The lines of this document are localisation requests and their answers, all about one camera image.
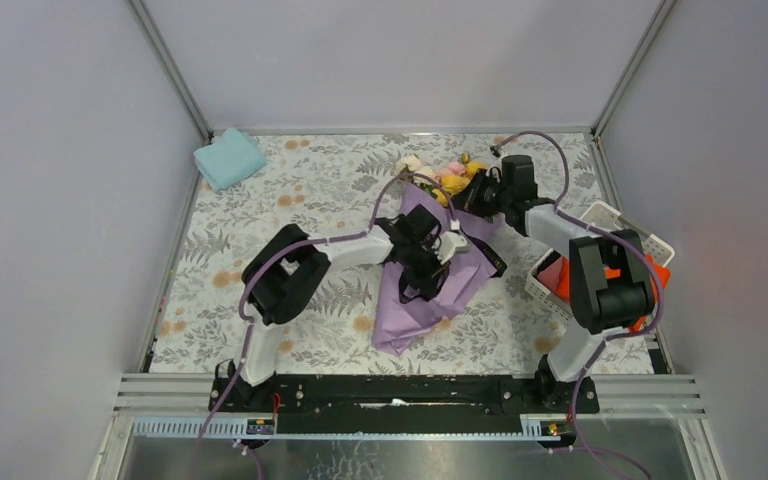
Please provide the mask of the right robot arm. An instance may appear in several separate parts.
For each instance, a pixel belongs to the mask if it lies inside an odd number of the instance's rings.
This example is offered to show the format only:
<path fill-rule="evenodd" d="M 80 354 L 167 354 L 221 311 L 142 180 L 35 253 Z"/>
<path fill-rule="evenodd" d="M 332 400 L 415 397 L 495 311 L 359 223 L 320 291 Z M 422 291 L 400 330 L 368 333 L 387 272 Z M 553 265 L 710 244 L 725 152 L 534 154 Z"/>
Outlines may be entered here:
<path fill-rule="evenodd" d="M 502 217 L 520 235 L 547 245 L 568 263 L 572 319 L 541 360 L 533 386 L 537 405 L 557 412 L 573 398 L 570 382 L 586 375 L 605 344 L 630 336 L 634 325 L 656 312 L 664 297 L 657 271 L 637 232 L 609 232 L 540 196 L 527 155 L 508 155 L 498 168 L 478 169 L 459 200 L 474 215 Z"/>

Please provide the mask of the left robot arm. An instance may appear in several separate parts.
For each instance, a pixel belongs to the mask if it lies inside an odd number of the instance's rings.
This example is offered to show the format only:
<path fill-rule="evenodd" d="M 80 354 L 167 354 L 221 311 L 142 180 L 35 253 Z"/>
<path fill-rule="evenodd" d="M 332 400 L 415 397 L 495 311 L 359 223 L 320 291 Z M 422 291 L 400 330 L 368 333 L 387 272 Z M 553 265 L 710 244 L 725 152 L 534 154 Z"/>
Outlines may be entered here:
<path fill-rule="evenodd" d="M 239 315 L 249 322 L 237 361 L 232 398 L 248 411 L 269 401 L 283 325 L 308 306 L 330 271 L 396 264 L 403 303 L 431 300 L 447 279 L 455 255 L 470 242 L 456 220 L 441 224 L 423 206 L 394 218 L 375 218 L 360 233 L 314 238 L 296 224 L 284 226 L 244 269 Z"/>

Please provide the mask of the pink purple wrapping paper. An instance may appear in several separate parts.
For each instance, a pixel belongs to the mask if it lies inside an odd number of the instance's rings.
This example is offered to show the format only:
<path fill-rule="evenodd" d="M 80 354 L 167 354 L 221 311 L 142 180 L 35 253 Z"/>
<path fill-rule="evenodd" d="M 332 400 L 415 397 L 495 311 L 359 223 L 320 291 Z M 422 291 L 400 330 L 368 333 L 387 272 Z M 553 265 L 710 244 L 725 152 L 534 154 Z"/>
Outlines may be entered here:
<path fill-rule="evenodd" d="M 372 334 L 376 349 L 402 354 L 416 337 L 463 313 L 490 279 L 504 274 L 506 263 L 489 245 L 501 223 L 461 210 L 454 219 L 467 239 L 465 251 L 444 264 L 425 260 L 408 267 L 397 262 L 383 266 Z"/>

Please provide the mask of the yellow fake flower stem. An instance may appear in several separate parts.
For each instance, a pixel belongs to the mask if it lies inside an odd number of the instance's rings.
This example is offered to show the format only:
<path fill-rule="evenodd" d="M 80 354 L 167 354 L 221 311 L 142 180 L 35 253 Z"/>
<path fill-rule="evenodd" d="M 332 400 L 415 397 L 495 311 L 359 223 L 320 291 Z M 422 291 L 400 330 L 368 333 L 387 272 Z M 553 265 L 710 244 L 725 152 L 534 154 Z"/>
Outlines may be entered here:
<path fill-rule="evenodd" d="M 474 160 L 468 152 L 462 153 L 455 161 L 459 161 L 466 166 L 466 175 L 464 177 L 449 176 L 442 180 L 436 178 L 438 187 L 432 187 L 430 190 L 430 194 L 442 206 L 447 206 L 449 204 L 449 197 L 453 197 L 464 191 L 469 182 L 480 170 L 486 170 L 488 168 L 485 163 L 479 160 Z"/>

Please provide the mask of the white fake flower stem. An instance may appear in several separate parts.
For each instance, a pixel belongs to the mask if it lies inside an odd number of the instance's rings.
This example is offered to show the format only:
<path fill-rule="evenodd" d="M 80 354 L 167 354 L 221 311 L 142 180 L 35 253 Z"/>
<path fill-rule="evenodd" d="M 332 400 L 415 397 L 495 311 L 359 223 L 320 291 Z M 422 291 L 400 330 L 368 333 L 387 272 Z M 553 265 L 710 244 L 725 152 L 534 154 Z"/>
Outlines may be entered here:
<path fill-rule="evenodd" d="M 431 186 L 436 182 L 434 170 L 416 154 L 401 157 L 395 162 L 394 173 L 403 181 L 417 186 Z"/>

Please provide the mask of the black ribbon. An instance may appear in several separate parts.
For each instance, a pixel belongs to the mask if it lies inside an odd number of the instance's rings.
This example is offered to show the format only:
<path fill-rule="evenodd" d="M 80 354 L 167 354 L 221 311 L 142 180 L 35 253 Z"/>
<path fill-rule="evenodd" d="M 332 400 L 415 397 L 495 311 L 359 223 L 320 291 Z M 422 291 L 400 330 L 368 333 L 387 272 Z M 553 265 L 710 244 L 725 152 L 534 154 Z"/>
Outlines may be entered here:
<path fill-rule="evenodd" d="M 469 239 L 470 248 L 467 252 L 457 255 L 479 253 L 480 257 L 490 264 L 490 277 L 501 277 L 507 270 L 504 260 L 483 240 L 463 234 Z M 429 234 L 423 240 L 398 246 L 396 260 L 403 267 L 398 280 L 398 299 L 402 304 L 417 299 L 433 300 L 452 273 L 454 258 L 446 264 L 441 264 L 432 250 L 434 241 Z"/>

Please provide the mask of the pink fake flower stem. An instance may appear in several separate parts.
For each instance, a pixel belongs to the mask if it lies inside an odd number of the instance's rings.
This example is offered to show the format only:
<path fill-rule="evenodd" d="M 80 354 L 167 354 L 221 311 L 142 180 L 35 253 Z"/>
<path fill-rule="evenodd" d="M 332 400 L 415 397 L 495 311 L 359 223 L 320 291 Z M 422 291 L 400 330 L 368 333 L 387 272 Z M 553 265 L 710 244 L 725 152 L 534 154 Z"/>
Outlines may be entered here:
<path fill-rule="evenodd" d="M 440 167 L 435 173 L 435 177 L 440 180 L 449 176 L 464 177 L 465 175 L 466 166 L 459 161 L 448 162 Z"/>

